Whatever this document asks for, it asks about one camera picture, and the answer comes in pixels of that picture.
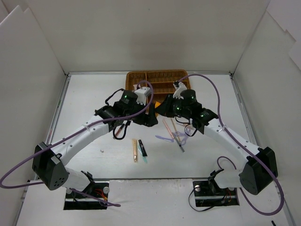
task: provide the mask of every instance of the white table surface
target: white table surface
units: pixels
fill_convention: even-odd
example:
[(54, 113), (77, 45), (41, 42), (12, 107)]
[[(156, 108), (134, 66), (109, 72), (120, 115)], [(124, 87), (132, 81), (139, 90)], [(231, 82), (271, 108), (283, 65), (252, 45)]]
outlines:
[[(242, 137), (248, 138), (240, 108), (229, 75), (209, 75), (221, 95), (223, 121)], [(126, 73), (73, 74), (54, 132), (57, 141), (73, 132), (105, 105), (104, 100), (115, 90), (125, 87)], [(217, 97), (211, 84), (200, 77), (190, 77), (197, 99), (205, 108), (217, 112)], [(119, 100), (121, 92), (110, 100)], [(124, 140), (113, 140), (112, 133), (102, 136), (80, 151), (67, 165), (75, 170), (89, 171), (95, 178), (201, 178), (216, 169), (216, 159), (226, 155), (236, 160), (222, 146), (209, 137), (196, 133), (183, 146), (155, 138), (170, 138), (162, 116), (159, 124), (148, 128), (132, 123)], [(172, 130), (170, 119), (166, 118)], [(148, 154), (148, 163), (133, 161), (132, 138), (141, 139)]]
[[(54, 140), (65, 137), (91, 117), (95, 109), (113, 91), (123, 88), (126, 73), (91, 73), (71, 77)], [(246, 128), (228, 75), (209, 75), (221, 95), (221, 112), (224, 122), (243, 137)], [(190, 78), (198, 101), (216, 112), (217, 98), (214, 89), (204, 79)], [(159, 125), (146, 128), (131, 124), (127, 136), (115, 141), (111, 134), (100, 137), (78, 153), (68, 164), (75, 170), (87, 170), (95, 178), (199, 178), (208, 177), (216, 169), (216, 159), (233, 156), (210, 138), (197, 133), (189, 138), (182, 153), (175, 143), (167, 143), (155, 135), (169, 137), (159, 117)], [(132, 138), (142, 139), (148, 163), (142, 159), (133, 162)], [(231, 165), (222, 161), (222, 166)], [(111, 180), (109, 201), (120, 203), (120, 208), (108, 210), (63, 210), (65, 189), (49, 191), (44, 185), (29, 187), (18, 221), (18, 226), (287, 226), (284, 211), (266, 217), (259, 215), (238, 192), (240, 206), (214, 208), (198, 213), (188, 205), (192, 190), (191, 179)], [(247, 195), (261, 211), (272, 212), (279, 205), (279, 196), (273, 183), (259, 195)]]
[[(118, 180), (110, 182), (109, 201), (121, 207), (107, 210), (63, 210), (65, 189), (44, 185), (28, 188), (17, 226), (288, 226), (283, 211), (264, 217), (240, 197), (240, 206), (195, 212), (188, 204), (191, 179)], [(262, 211), (279, 203), (273, 184), (252, 197)], [(191, 204), (195, 207), (194, 198)]]

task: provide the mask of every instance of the white wall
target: white wall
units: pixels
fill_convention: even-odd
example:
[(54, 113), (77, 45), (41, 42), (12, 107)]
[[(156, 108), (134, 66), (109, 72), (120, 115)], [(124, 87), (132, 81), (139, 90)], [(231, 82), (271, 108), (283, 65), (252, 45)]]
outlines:
[(234, 76), (258, 143), (276, 152), (288, 207), (301, 225), (301, 71), (289, 57), (294, 43), (265, 13)]
[(3, 5), (3, 2), (0, 0), (0, 23), (6, 16), (8, 15), (8, 11), (6, 10), (5, 6)]
[(291, 59), (301, 69), (301, 1), (272, 0), (267, 8), (269, 14), (276, 20), (284, 31), (288, 31), (296, 40), (288, 53)]
[(234, 71), (269, 0), (3, 0), (28, 5), (63, 69)]
[[(0, 24), (0, 177), (45, 140), (63, 81), (33, 14), (16, 8)], [(4, 184), (24, 184), (32, 177), (30, 161)], [(12, 225), (23, 190), (0, 188), (1, 226)]]

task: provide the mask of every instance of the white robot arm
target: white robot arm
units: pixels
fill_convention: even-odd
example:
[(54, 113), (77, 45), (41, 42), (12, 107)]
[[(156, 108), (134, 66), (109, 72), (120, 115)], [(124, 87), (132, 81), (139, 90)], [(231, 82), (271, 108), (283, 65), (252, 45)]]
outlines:
[(234, 170), (212, 172), (208, 181), (211, 183), (213, 190), (243, 187), (251, 194), (258, 194), (273, 181), (258, 161), (245, 152), (225, 129), (252, 154), (263, 161), (276, 177), (278, 176), (273, 150), (269, 147), (262, 149), (245, 140), (228, 128), (227, 125), (222, 125), (218, 115), (209, 109), (203, 108), (202, 104), (197, 102), (195, 91), (187, 89), (182, 82), (174, 82), (174, 87), (176, 89), (175, 93), (167, 95), (163, 103), (156, 108), (156, 112), (166, 117), (180, 116), (189, 120), (195, 129), (225, 147), (243, 166), (243, 168)]
[[(112, 130), (114, 131), (117, 126), (122, 125), (123, 120), (96, 122), (101, 119), (118, 118), (139, 112), (145, 107), (147, 96), (150, 93), (150, 88), (148, 87), (142, 87), (135, 92), (124, 90), (121, 99), (115, 102), (114, 106), (107, 105), (96, 110), (95, 115), (72, 134), (84, 129), (83, 132), (35, 157), (32, 169), (50, 190), (64, 186), (84, 191), (93, 183), (92, 175), (83, 171), (77, 172), (65, 166), (88, 144)], [(146, 114), (144, 111), (142, 114), (128, 120), (148, 127), (156, 125), (158, 121), (154, 113), (154, 104), (150, 105), (149, 114)], [(47, 145), (42, 142), (36, 146), (35, 152), (45, 148), (47, 148)]]

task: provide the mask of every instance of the screw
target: screw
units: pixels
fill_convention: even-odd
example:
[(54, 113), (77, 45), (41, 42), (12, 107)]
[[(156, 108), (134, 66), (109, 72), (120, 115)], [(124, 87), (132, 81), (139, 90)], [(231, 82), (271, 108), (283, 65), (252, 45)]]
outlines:
[(107, 193), (109, 193), (109, 191), (110, 191), (109, 187), (104, 187), (103, 188), (103, 193), (107, 194)]
[(194, 186), (194, 190), (195, 190), (196, 192), (200, 192), (200, 191), (201, 191), (200, 185), (195, 185), (195, 186)]
[(71, 194), (72, 191), (71, 191), (69, 188), (67, 188), (67, 189), (66, 189), (66, 193), (67, 193), (67, 194)]

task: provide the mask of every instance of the black cable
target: black cable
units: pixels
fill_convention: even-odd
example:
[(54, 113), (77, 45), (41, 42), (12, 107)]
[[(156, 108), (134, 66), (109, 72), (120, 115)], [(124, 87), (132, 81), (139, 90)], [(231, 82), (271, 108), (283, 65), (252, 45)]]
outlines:
[(221, 204), (217, 204), (217, 205), (210, 206), (210, 207), (208, 207), (208, 208), (206, 208), (206, 209), (204, 209), (204, 210), (197, 210), (197, 209), (195, 209), (195, 208), (191, 205), (191, 203), (190, 203), (190, 197), (191, 197), (193, 191), (194, 191), (194, 189), (191, 191), (191, 193), (190, 193), (189, 196), (188, 196), (188, 203), (189, 203), (190, 207), (191, 207), (194, 211), (196, 211), (196, 212), (204, 212), (204, 211), (207, 211), (207, 210), (211, 210), (213, 207), (224, 206), (224, 205), (225, 205), (224, 203), (222, 203), (222, 201), (225, 200), (226, 195), (224, 195), (224, 197), (223, 197), (222, 199), (216, 201), (216, 203), (219, 203), (219, 202), (220, 202)]
[(124, 91), (124, 89), (118, 89), (116, 90), (111, 96), (109, 96), (104, 102), (106, 105), (109, 105), (108, 101), (119, 91)]
[(187, 136), (193, 137), (193, 136), (197, 133), (197, 129), (194, 130), (194, 132), (193, 132), (192, 135), (189, 135), (188, 133), (186, 133), (186, 127), (189, 126), (189, 125), (190, 125), (190, 124), (188, 124), (188, 125), (185, 126), (184, 132), (185, 132), (185, 134), (186, 134)]
[(78, 203), (79, 201), (77, 201), (76, 198), (75, 198), (75, 192), (72, 192), (72, 193), (73, 193), (73, 196), (72, 196), (73, 197), (73, 202), (77, 202)]
[(175, 118), (174, 118), (178, 123), (182, 123), (182, 124), (189, 124), (189, 122), (181, 122), (181, 121), (178, 121), (177, 120), (177, 116), (175, 116)]
[(127, 121), (127, 123), (126, 123), (126, 125), (125, 125), (125, 127), (124, 127), (124, 132), (123, 132), (123, 136), (122, 136), (122, 137), (117, 137), (117, 136), (116, 136), (116, 134), (115, 134), (115, 129), (116, 129), (117, 127), (115, 127), (115, 128), (113, 129), (113, 137), (114, 137), (116, 140), (122, 140), (122, 139), (124, 139), (124, 138), (126, 137), (126, 134), (127, 134), (127, 127), (128, 127), (130, 124), (131, 124), (131, 121)]

